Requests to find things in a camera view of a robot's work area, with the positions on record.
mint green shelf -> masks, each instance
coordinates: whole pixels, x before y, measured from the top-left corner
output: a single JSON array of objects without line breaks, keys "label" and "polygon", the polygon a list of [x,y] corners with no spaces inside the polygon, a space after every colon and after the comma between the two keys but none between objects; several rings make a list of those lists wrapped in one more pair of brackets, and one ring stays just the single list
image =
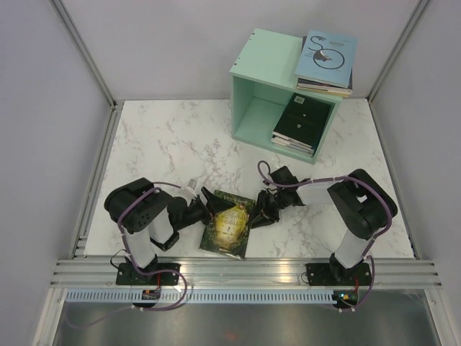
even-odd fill
[{"label": "mint green shelf", "polygon": [[[296,89],[295,68],[302,39],[256,29],[230,70],[232,136],[278,154],[314,164],[342,97]],[[272,131],[293,92],[330,104],[330,115],[313,157],[271,142]]]}]

table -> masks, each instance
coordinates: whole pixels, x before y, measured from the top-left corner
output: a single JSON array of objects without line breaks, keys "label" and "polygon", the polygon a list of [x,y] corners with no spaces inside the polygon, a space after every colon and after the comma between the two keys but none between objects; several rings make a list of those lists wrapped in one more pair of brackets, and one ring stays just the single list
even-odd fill
[{"label": "table", "polygon": [[[259,160],[272,170],[287,165],[299,179],[349,174],[365,169],[397,202],[375,124],[365,99],[345,99],[315,165],[281,156],[231,138],[231,110],[224,100],[125,102],[104,173],[85,253],[112,255],[123,248],[117,225],[103,208],[115,188],[140,177],[186,185],[190,178],[209,190],[255,198],[262,184]],[[172,187],[165,191],[174,195]],[[203,225],[180,231],[181,239],[159,256],[213,256],[198,249]],[[250,232],[246,257],[329,257],[340,245],[346,226],[334,205],[311,205],[282,211],[281,221]],[[166,212],[150,226],[151,234],[166,240],[171,228]],[[401,213],[381,236],[375,257],[413,257]]]}]

